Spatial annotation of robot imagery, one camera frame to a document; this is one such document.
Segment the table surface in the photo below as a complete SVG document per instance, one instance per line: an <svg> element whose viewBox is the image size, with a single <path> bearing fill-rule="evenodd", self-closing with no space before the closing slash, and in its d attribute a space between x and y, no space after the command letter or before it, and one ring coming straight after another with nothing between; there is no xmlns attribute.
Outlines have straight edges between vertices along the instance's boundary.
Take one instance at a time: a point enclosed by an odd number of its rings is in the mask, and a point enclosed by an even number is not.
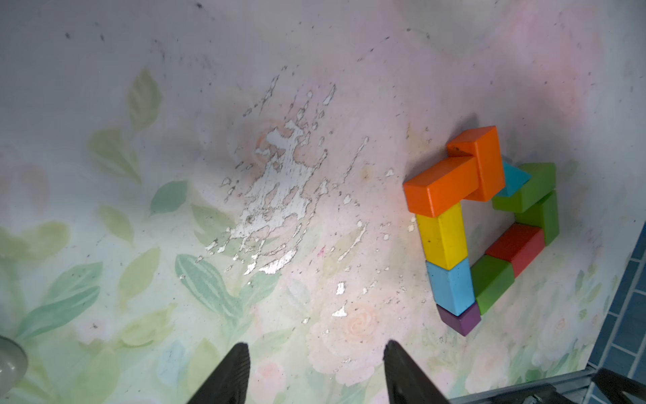
<svg viewBox="0 0 646 404"><path fill-rule="evenodd" d="M238 340L256 404L385 403L388 339L450 397L582 369L646 216L645 17L3 3L0 333L31 364L7 402L184 402ZM561 234L461 337L402 183L485 125L556 163ZM474 263L513 215L462 204Z"/></svg>

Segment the light blue block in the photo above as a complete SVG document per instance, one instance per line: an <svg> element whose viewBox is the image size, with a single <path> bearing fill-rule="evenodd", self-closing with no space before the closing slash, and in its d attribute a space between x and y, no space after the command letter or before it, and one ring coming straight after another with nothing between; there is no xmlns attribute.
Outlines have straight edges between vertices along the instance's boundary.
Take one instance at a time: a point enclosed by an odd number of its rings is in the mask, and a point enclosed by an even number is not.
<svg viewBox="0 0 646 404"><path fill-rule="evenodd" d="M515 194L521 187L528 182L531 175L524 172L518 167L503 162L503 169L505 170L505 187L502 188L497 197L510 197Z"/></svg>
<svg viewBox="0 0 646 404"><path fill-rule="evenodd" d="M428 278L435 302L453 315L461 315L475 303L469 259L465 258L450 271L426 261Z"/></svg>

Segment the blue tiled floor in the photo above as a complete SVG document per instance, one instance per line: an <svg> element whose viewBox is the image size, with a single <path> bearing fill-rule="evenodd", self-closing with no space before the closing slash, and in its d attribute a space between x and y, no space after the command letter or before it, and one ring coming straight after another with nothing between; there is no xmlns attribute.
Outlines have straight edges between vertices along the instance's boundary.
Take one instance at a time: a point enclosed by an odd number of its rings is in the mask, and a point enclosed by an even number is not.
<svg viewBox="0 0 646 404"><path fill-rule="evenodd" d="M597 338L597 343L594 344L594 349L592 349L592 353L589 359L589 362L593 365L599 364L599 360L601 360L601 355L603 354L603 349L605 348L608 339L610 339L610 333L612 332L612 328L614 327L614 323L616 321L617 317L609 315L608 317L606 317L603 326L601 326L601 332L599 333L599 337Z"/></svg>
<svg viewBox="0 0 646 404"><path fill-rule="evenodd" d="M617 288L617 294L614 296L614 300L612 301L612 304L610 306L611 312L619 314L619 312L621 311L621 306L623 305L623 301L626 299L626 295L628 294L630 284L632 283L632 279L635 277L635 272L637 272L638 266L639 262L628 262L628 265L626 266L626 272L624 272L623 278L621 278L619 288Z"/></svg>
<svg viewBox="0 0 646 404"><path fill-rule="evenodd" d="M627 263L610 314L606 317L594 349L590 364L603 367L646 384L646 224L641 229L637 245ZM585 404L607 404L608 399L594 387ZM645 402L631 397L635 404Z"/></svg>
<svg viewBox="0 0 646 404"><path fill-rule="evenodd" d="M646 334L646 296L634 293L619 325L614 343L631 352L637 352L644 334Z"/></svg>

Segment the wooden block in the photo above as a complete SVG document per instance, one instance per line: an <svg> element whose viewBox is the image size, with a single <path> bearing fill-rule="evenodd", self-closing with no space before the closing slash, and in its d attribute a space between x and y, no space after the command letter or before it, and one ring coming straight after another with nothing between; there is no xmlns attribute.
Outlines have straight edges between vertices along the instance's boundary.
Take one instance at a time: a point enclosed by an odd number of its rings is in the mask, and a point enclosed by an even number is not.
<svg viewBox="0 0 646 404"><path fill-rule="evenodd" d="M471 267L471 279L475 301L483 315L514 283L514 269L505 260L484 255Z"/></svg>
<svg viewBox="0 0 646 404"><path fill-rule="evenodd" d="M468 256L460 202L438 217L417 215L426 260L446 270Z"/></svg>
<svg viewBox="0 0 646 404"><path fill-rule="evenodd" d="M556 187L556 165L554 163L531 163L519 167L532 178L510 197L494 197L494 209L522 213L549 194Z"/></svg>
<svg viewBox="0 0 646 404"><path fill-rule="evenodd" d="M468 258L450 271L426 261L426 270L435 302L451 314L461 315L475 302Z"/></svg>
<svg viewBox="0 0 646 404"><path fill-rule="evenodd" d="M545 195L523 213L516 213L516 222L537 226L545 233L545 245L549 246L559 235L559 207L556 200L556 191Z"/></svg>
<svg viewBox="0 0 646 404"><path fill-rule="evenodd" d="M478 188L474 157L449 157L404 183L408 210L438 217Z"/></svg>
<svg viewBox="0 0 646 404"><path fill-rule="evenodd" d="M505 169L505 187L496 196L510 197L518 192L532 178L531 175L520 168L516 168L506 162L503 162L503 168Z"/></svg>
<svg viewBox="0 0 646 404"><path fill-rule="evenodd" d="M495 126L469 129L446 144L452 157L474 156L478 167L478 189L464 199L488 202L505 187L503 159Z"/></svg>
<svg viewBox="0 0 646 404"><path fill-rule="evenodd" d="M543 229L514 223L485 252L485 254L511 262L514 277L518 278L527 266L545 248Z"/></svg>
<svg viewBox="0 0 646 404"><path fill-rule="evenodd" d="M440 318L446 325L465 337L480 323L480 309L477 303L473 303L459 316L454 316L439 305L437 306L437 311L440 313Z"/></svg>

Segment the green block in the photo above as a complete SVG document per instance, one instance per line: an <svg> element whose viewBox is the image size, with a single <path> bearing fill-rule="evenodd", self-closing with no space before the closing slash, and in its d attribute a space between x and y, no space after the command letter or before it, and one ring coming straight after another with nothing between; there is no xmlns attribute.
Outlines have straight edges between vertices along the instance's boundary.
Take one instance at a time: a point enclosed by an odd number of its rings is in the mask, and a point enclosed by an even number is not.
<svg viewBox="0 0 646 404"><path fill-rule="evenodd" d="M532 178L510 197L493 197L494 209L522 213L556 188L556 164L531 163L519 168Z"/></svg>
<svg viewBox="0 0 646 404"><path fill-rule="evenodd" d="M514 283L514 269L511 262L483 255L471 267L475 301L483 315Z"/></svg>
<svg viewBox="0 0 646 404"><path fill-rule="evenodd" d="M559 235L559 207L556 202L556 191L545 195L523 213L516 213L516 222L536 226L545 233L545 245L548 246Z"/></svg>

